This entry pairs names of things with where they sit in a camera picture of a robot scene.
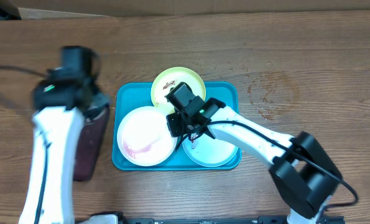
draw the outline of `wooden table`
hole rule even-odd
[[[43,72],[59,66],[63,45],[99,52],[99,84],[113,99],[123,84],[151,82],[174,66],[232,83],[243,116],[283,133],[313,133],[358,191],[357,206],[328,214],[370,223],[370,11],[0,22],[0,64]],[[38,80],[0,72],[0,92],[9,98],[0,101],[0,223],[15,223],[25,202],[30,92]],[[267,169],[247,154],[231,171],[122,172],[111,162],[113,123],[114,115],[93,178],[73,185],[77,217],[104,210],[154,218],[289,211]],[[344,187],[333,199],[349,200]]]

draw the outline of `brown stain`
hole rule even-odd
[[[293,110],[293,102],[300,99],[296,83],[285,72],[275,71],[260,72],[248,86],[247,94],[258,115],[266,120]]]

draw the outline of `beige wall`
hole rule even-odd
[[[370,9],[370,0],[10,0],[17,7],[106,16]]]

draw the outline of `rectangular tray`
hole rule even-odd
[[[217,98],[239,112],[239,103],[236,87],[228,82],[205,82],[206,100]],[[113,164],[121,170],[230,170],[235,168],[241,160],[241,150],[225,165],[219,167],[203,167],[193,162],[180,146],[177,152],[156,166],[142,167],[129,162],[118,148],[117,129],[129,112],[141,106],[153,106],[150,98],[152,83],[127,83],[117,92],[116,117],[114,120],[113,153],[111,158]]]

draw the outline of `wire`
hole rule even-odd
[[[238,126],[241,126],[251,132],[253,132],[254,134],[258,135],[259,137],[265,139],[267,142],[269,143],[272,143],[273,145],[283,149],[284,151],[286,152],[290,152],[292,155],[295,156],[295,158],[297,158],[298,160],[300,161],[305,161],[307,164],[311,165],[312,167],[316,168],[317,170],[319,170],[320,172],[326,174],[326,175],[329,175],[331,178],[333,178],[334,180],[336,180],[339,184],[342,184],[344,185],[344,187],[346,187],[354,196],[354,200],[352,202],[346,202],[346,203],[334,203],[334,204],[329,204],[329,205],[326,205],[323,207],[322,209],[322,213],[324,210],[328,210],[329,208],[336,208],[336,207],[348,207],[348,206],[352,206],[352,205],[356,205],[358,202],[359,202],[359,196],[358,196],[358,193],[355,191],[354,188],[352,188],[352,186],[350,186],[347,182],[345,182],[343,179],[335,176],[334,174],[332,174],[331,172],[327,171],[326,169],[320,167],[319,165],[315,164],[314,162],[312,162],[311,160],[307,159],[305,156],[302,156],[300,155],[299,153],[293,151],[293,150],[290,150],[289,148],[279,144],[278,142],[276,142],[275,140],[265,136],[264,134],[260,133],[259,131],[255,130],[254,128],[246,125],[246,124],[243,124],[243,123],[240,123],[238,121],[212,121],[208,124],[204,124],[204,125],[201,125],[199,127],[196,127],[195,129],[191,130],[190,132],[188,132],[185,137],[183,139],[181,139],[181,141],[179,142],[179,145],[181,145],[181,143],[187,138],[189,137],[192,133],[194,133],[196,130],[200,130],[200,129],[203,129],[207,126],[211,126],[211,125],[214,125],[214,124],[235,124],[235,125],[238,125]]]
[[[39,73],[39,72],[30,70],[30,69],[27,69],[27,68],[21,68],[21,67],[12,66],[12,65],[0,65],[0,70],[17,71],[17,72],[22,72],[22,73],[25,73],[25,74],[28,74],[28,75],[34,75],[34,76],[41,77],[41,78],[46,78],[47,77],[43,73]],[[2,103],[2,102],[7,102],[7,101],[8,101],[8,106],[4,105]],[[0,94],[0,104],[2,104],[3,106],[6,106],[7,108],[10,108],[10,109],[13,109],[12,107],[14,107],[14,108],[16,107],[15,109],[17,109],[17,107],[18,107],[15,103],[10,102],[8,99],[6,99],[2,94]],[[44,145],[44,149],[45,149],[44,172],[42,174],[41,189],[40,189],[39,199],[38,199],[38,203],[37,203],[37,209],[35,211],[35,218],[34,218],[34,224],[38,224],[39,221],[40,221],[41,213],[42,213],[42,201],[44,199],[45,184],[46,184],[46,180],[47,180],[47,171],[48,171],[48,148],[50,147],[51,143],[48,142],[46,133],[42,129],[41,125],[36,121],[32,121],[32,123],[39,130],[39,132],[42,136],[42,140],[44,142],[43,145]]]

